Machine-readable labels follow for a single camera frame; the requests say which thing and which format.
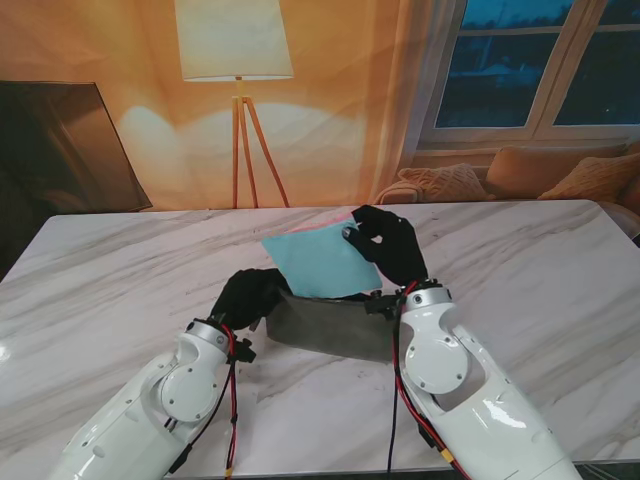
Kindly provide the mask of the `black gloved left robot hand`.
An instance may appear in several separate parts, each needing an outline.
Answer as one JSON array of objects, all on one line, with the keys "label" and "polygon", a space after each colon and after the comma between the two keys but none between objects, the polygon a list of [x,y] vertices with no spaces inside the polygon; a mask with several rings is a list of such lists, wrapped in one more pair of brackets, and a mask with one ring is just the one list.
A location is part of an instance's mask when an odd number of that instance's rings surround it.
[{"label": "black gloved left robot hand", "polygon": [[291,289],[278,269],[240,270],[228,279],[210,318],[231,330],[243,330],[270,315],[282,292]]}]

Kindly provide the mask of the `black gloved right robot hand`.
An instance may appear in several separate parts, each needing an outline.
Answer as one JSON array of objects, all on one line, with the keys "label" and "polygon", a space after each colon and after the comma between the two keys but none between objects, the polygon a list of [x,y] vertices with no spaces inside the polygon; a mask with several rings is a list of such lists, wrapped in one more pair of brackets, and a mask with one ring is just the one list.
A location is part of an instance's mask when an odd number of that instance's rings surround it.
[{"label": "black gloved right robot hand", "polygon": [[398,286],[428,278],[414,227],[393,212],[370,205],[352,211],[357,227],[345,227],[343,238],[382,275]]}]

